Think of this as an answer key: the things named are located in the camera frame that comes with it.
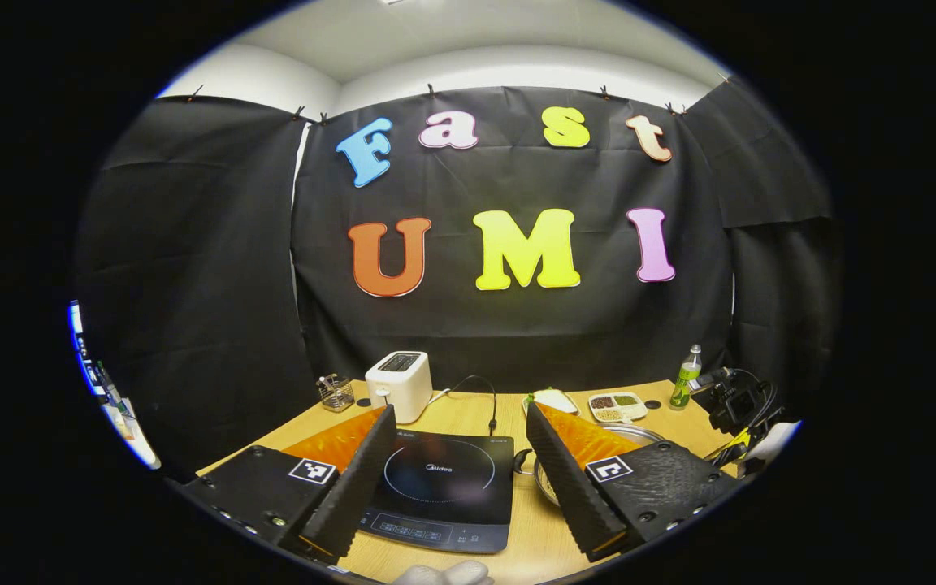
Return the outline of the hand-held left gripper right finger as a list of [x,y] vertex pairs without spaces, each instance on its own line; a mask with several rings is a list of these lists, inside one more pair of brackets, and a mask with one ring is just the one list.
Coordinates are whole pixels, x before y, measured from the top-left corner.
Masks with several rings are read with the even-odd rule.
[[742,482],[668,440],[645,447],[531,402],[526,436],[580,552],[598,561],[698,521]]

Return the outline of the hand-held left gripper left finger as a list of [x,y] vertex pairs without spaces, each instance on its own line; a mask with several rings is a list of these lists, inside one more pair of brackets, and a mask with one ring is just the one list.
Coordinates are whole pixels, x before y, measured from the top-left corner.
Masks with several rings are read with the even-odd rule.
[[394,407],[371,409],[288,448],[242,449],[180,493],[256,540],[336,563],[352,547],[395,437]]

